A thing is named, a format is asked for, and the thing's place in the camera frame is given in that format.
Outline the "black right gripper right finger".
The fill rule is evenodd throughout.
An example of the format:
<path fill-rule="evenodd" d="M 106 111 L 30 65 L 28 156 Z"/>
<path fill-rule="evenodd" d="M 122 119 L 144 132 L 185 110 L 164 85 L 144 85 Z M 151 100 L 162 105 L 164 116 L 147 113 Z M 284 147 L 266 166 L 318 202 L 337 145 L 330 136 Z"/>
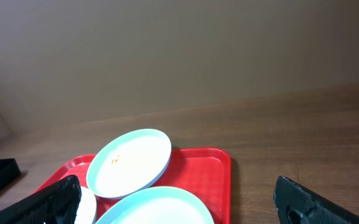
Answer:
<path fill-rule="evenodd" d="M 273 193 L 280 224 L 359 224 L 359 216 L 286 176 L 279 176 Z"/>

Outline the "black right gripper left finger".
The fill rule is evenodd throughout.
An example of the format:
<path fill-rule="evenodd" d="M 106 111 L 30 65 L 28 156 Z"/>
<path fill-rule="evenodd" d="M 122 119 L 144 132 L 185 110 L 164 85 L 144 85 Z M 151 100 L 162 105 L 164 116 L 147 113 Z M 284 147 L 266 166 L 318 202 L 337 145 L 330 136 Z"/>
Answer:
<path fill-rule="evenodd" d="M 0 211 L 0 224 L 74 224 L 82 196 L 76 175 L 68 175 Z"/>

